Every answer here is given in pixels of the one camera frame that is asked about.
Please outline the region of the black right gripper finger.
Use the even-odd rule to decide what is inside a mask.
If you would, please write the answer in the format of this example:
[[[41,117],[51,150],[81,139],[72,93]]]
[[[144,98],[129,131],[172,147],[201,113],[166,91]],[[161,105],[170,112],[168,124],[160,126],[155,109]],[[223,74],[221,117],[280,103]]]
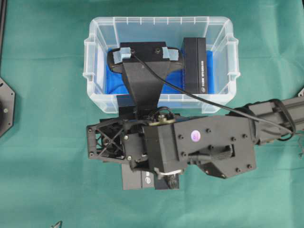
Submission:
[[[86,127],[87,153],[91,160],[127,163],[122,139],[122,118],[101,119],[99,123]]]

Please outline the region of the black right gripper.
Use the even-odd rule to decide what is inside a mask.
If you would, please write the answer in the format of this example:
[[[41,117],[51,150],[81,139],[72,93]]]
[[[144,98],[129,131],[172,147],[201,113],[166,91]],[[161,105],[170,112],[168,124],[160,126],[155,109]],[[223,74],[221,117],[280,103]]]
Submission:
[[[256,168],[253,126],[239,116],[177,118],[172,123],[129,121],[123,124],[126,156],[133,171],[158,179],[183,173],[189,165],[218,178]]]

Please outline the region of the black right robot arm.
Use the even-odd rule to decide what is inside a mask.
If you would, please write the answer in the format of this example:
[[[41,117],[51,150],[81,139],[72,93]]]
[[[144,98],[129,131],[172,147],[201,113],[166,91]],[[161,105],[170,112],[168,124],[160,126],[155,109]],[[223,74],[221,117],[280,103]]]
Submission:
[[[287,141],[303,128],[300,97],[247,104],[214,116],[131,108],[89,125],[87,150],[89,159],[126,164],[160,180],[174,181],[190,165],[226,179],[256,168],[256,145]]]

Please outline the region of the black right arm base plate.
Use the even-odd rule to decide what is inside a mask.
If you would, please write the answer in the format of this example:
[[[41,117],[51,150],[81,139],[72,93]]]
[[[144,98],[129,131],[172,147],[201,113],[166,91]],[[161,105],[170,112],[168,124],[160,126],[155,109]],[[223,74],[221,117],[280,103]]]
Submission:
[[[298,93],[298,96],[299,96],[299,97],[300,97],[300,96],[304,96],[304,88],[301,89],[301,91]]]

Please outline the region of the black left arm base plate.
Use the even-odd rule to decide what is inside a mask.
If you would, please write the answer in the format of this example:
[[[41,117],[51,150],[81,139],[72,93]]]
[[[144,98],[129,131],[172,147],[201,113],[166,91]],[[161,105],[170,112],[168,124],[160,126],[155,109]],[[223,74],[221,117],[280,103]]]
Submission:
[[[0,136],[14,125],[15,92],[0,79]]]

